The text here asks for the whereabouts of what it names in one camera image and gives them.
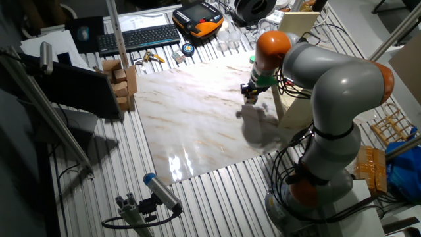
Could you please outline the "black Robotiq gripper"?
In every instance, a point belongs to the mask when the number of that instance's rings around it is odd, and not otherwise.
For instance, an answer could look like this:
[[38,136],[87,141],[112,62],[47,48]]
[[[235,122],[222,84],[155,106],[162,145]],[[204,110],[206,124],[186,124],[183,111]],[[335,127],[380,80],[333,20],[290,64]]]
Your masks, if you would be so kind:
[[258,87],[254,82],[249,81],[247,84],[240,84],[241,94],[244,97],[251,95],[253,99],[258,99],[259,93],[263,91],[262,87]]

